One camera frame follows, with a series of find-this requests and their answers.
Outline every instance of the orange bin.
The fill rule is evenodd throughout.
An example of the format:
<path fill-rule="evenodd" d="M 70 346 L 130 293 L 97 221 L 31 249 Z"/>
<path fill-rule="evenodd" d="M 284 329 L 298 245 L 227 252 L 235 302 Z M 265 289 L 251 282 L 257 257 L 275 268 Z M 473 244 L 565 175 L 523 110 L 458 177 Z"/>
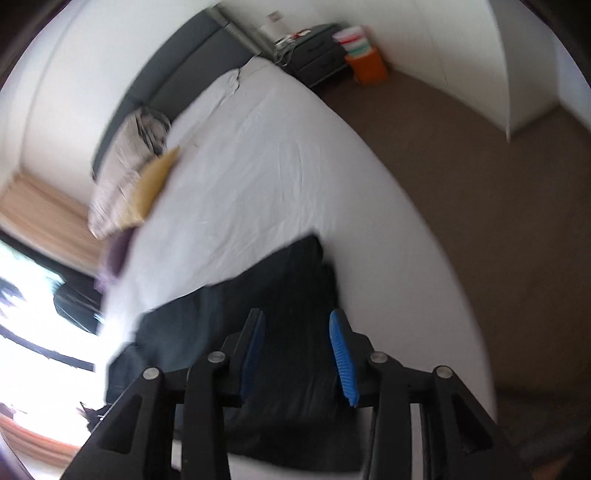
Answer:
<path fill-rule="evenodd" d="M 375 85 L 388 79 L 388 69 L 377 48 L 372 48 L 367 55 L 352 57 L 345 55 L 346 62 L 351 65 L 355 80 L 360 85 Z"/>

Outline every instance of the gray upholstered headboard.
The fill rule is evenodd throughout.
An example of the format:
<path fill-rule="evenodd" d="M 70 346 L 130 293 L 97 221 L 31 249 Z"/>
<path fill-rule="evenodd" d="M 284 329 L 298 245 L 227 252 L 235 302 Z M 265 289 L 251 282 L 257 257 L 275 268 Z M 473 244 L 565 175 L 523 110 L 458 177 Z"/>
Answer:
<path fill-rule="evenodd" d="M 125 117 L 142 105 L 174 120 L 217 77 L 259 54 L 216 8 L 199 12 L 179 28 L 135 78 L 107 126 L 92 164 L 96 178 L 111 139 Z"/>

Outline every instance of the carpeted floor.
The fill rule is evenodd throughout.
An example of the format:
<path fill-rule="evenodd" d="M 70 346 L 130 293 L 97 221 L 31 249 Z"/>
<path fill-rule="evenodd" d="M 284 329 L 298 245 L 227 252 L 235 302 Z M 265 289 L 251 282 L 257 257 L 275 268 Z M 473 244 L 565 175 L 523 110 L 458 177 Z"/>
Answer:
<path fill-rule="evenodd" d="M 570 391 L 591 364 L 591 135 L 558 108 L 510 143 L 401 73 L 324 101 L 368 143 L 447 253 L 498 386 Z"/>

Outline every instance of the purple pillow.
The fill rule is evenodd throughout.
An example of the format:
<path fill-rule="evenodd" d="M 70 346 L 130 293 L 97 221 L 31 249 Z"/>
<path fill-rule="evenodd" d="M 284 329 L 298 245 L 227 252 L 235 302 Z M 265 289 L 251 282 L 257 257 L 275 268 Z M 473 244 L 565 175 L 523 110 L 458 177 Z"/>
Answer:
<path fill-rule="evenodd" d="M 99 262 L 99 271 L 95 278 L 95 289 L 104 293 L 117 279 L 125 265 L 129 243 L 136 227 L 131 227 L 112 235 L 103 250 Z"/>

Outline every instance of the window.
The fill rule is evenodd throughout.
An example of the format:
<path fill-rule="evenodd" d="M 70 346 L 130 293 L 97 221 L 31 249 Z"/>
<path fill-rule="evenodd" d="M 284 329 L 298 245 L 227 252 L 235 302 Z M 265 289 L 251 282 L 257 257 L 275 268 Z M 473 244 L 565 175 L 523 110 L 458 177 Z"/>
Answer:
<path fill-rule="evenodd" d="M 0 325 L 40 347 L 94 363 L 98 338 L 59 316 L 53 292 L 63 279 L 0 242 L 0 277 L 23 299 L 2 304 Z M 0 337 L 0 402 L 15 411 L 14 420 L 41 435 L 82 445 L 89 433 L 80 402 L 99 408 L 102 381 L 96 374 L 48 359 Z"/>

